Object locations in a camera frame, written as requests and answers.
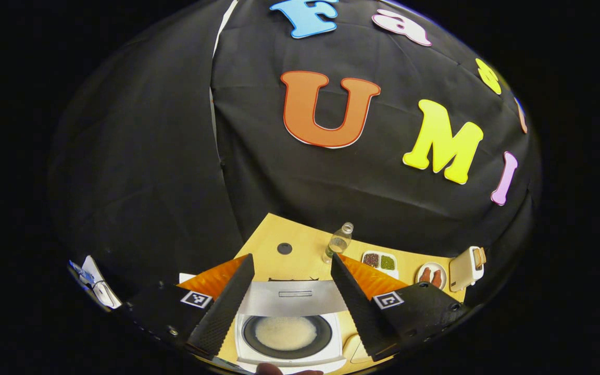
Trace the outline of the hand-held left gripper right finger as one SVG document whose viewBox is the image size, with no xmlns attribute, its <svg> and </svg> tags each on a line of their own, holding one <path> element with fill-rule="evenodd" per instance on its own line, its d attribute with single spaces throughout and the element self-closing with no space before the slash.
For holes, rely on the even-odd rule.
<svg viewBox="0 0 600 375">
<path fill-rule="evenodd" d="M 332 256 L 331 276 L 374 361 L 416 351 L 470 313 L 432 283 L 407 285 L 341 254 Z"/>
</svg>

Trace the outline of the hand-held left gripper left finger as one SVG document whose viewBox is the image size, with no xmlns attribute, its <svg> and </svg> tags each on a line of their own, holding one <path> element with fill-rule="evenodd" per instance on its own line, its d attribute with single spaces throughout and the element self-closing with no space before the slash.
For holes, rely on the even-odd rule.
<svg viewBox="0 0 600 375">
<path fill-rule="evenodd" d="M 246 254 L 190 280 L 143 289 L 123 305 L 123 314 L 155 339 L 179 351 L 212 360 L 255 275 Z"/>
</svg>

